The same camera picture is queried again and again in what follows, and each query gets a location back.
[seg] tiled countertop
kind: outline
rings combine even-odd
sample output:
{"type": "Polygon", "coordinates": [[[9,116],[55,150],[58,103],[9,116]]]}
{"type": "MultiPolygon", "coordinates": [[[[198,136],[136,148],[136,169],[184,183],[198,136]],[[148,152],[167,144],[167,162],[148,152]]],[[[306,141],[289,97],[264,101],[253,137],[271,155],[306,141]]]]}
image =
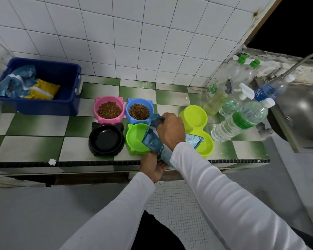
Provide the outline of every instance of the tiled countertop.
{"type": "MultiPolygon", "coordinates": [[[[95,120],[93,105],[96,97],[120,96],[153,100],[155,113],[172,112],[178,115],[186,106],[201,106],[204,89],[161,83],[149,83],[97,76],[84,76],[79,114],[76,117],[34,116],[16,113],[2,106],[0,117],[0,168],[21,167],[21,162],[33,162],[30,167],[49,166],[55,159],[59,166],[136,165],[140,156],[131,156],[126,146],[117,156],[93,156],[88,149],[88,136],[95,120]]],[[[213,125],[223,117],[209,117],[204,130],[210,133],[213,125]]],[[[122,121],[126,133],[127,120],[122,121]]],[[[219,168],[239,167],[241,163],[267,163],[269,158],[255,127],[231,141],[214,143],[214,151],[207,160],[219,168]]]]}

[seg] person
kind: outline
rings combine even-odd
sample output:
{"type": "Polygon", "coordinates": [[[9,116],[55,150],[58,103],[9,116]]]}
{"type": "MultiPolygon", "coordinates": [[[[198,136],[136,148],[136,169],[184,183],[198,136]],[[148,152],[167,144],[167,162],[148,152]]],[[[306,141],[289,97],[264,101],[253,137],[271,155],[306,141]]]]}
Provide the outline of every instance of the person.
{"type": "MultiPolygon", "coordinates": [[[[182,119],[163,114],[157,132],[173,152],[170,162],[191,187],[209,227],[226,249],[308,249],[263,202],[231,181],[185,142],[182,119]]],[[[123,191],[86,222],[60,250],[184,249],[180,240],[145,211],[167,165],[155,153],[142,157],[140,171],[123,191]]]]}

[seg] white shirt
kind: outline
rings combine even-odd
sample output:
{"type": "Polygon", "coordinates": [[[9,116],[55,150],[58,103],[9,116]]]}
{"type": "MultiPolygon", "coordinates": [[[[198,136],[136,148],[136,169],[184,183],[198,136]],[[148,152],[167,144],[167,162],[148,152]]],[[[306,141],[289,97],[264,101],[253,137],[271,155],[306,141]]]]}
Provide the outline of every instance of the white shirt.
{"type": "MultiPolygon", "coordinates": [[[[230,249],[308,249],[275,212],[203,159],[186,142],[179,143],[172,165],[193,190],[210,228],[230,249]]],[[[60,250],[129,250],[153,182],[138,172],[125,189],[85,223],[60,250]]]]}

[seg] brown kibble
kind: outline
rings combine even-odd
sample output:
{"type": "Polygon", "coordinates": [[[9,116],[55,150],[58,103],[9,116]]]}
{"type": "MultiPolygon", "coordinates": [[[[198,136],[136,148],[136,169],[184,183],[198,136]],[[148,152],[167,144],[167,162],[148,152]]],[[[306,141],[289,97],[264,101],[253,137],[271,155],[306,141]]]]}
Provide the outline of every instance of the brown kibble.
{"type": "Polygon", "coordinates": [[[98,108],[97,114],[106,119],[113,119],[122,113],[121,108],[114,102],[106,102],[98,108]]]}
{"type": "Polygon", "coordinates": [[[137,120],[146,120],[150,117],[150,110],[142,104],[135,103],[129,109],[131,117],[137,120]]]}

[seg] pink bowl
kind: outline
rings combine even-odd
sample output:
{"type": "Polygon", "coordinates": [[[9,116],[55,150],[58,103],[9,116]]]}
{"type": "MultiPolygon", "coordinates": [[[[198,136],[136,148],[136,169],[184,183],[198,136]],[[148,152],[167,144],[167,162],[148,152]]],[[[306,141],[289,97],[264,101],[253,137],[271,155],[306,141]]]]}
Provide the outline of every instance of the pink bowl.
{"type": "Polygon", "coordinates": [[[124,101],[122,97],[115,97],[115,96],[104,96],[104,97],[96,97],[96,102],[94,104],[94,116],[99,124],[117,124],[122,121],[122,119],[125,116],[125,110],[124,110],[124,101]],[[106,102],[114,102],[116,103],[122,110],[121,114],[112,119],[106,119],[102,118],[97,114],[97,111],[101,104],[104,104],[106,102]]]}

